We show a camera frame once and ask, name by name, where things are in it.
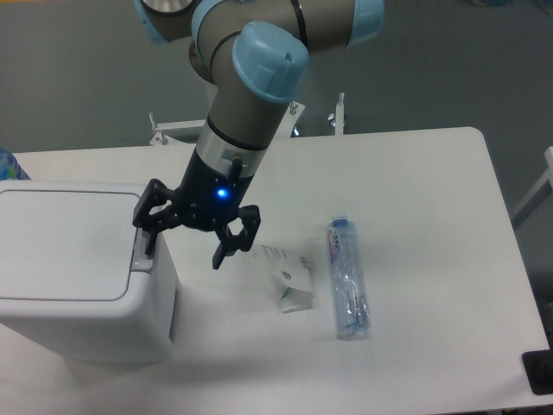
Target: small white box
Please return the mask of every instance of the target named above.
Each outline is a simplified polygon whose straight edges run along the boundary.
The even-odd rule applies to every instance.
[[[170,357],[180,285],[163,236],[147,258],[132,226],[143,189],[0,182],[0,323],[70,359]]]

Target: robotic arm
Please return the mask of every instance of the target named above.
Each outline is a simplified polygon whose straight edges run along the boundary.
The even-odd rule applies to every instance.
[[[259,209],[239,205],[299,90],[309,54],[375,35],[384,0],[135,0],[135,5],[154,42],[194,37],[193,67],[218,92],[181,185],[171,190],[152,179],[133,225],[150,234],[147,254],[165,229],[214,231],[220,243],[213,268],[219,269],[225,256],[251,249]],[[237,218],[243,229],[233,235],[228,224]]]

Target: white tabletop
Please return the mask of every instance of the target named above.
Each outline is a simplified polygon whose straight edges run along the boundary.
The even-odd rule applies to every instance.
[[[179,184],[191,145],[17,155],[40,180]],[[248,255],[166,233],[182,282],[177,353],[150,366],[64,361],[0,327],[0,412],[430,414],[553,402],[521,354],[547,348],[483,137],[474,129],[278,140],[245,203],[257,242],[317,265],[312,310],[283,314]],[[370,336],[337,340],[325,226],[358,224]]]

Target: transparent plastic bottle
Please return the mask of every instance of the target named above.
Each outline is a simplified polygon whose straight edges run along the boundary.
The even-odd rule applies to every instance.
[[[30,180],[30,177],[21,168],[15,156],[0,147],[0,180],[9,179]]]
[[[355,224],[345,215],[336,217],[327,228],[327,242],[338,337],[363,338],[371,325],[371,318]]]

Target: light blue joint cap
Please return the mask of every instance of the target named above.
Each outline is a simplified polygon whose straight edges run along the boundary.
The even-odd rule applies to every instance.
[[[232,46],[232,63],[242,82],[257,96],[284,104],[300,89],[309,52],[286,30],[266,22],[250,22]]]
[[[168,43],[168,40],[159,34],[157,29],[149,20],[148,15],[144,11],[144,7],[142,6],[142,3],[140,3],[140,0],[135,0],[135,8],[137,9],[138,16],[140,17],[140,21],[142,22],[142,25],[144,26],[144,29],[146,30],[146,34],[148,35],[149,39],[154,43],[158,43],[158,44]]]
[[[194,15],[192,16],[192,37],[194,38],[194,42],[196,42],[196,48],[198,49],[198,52],[200,52],[200,56],[201,51],[200,47],[198,46],[198,34],[200,33],[201,23],[203,22],[204,17],[206,17],[207,13],[209,13],[213,7],[223,1],[224,0],[202,0],[196,8]]]
[[[384,22],[384,0],[355,0],[352,35],[347,46],[375,36]]]

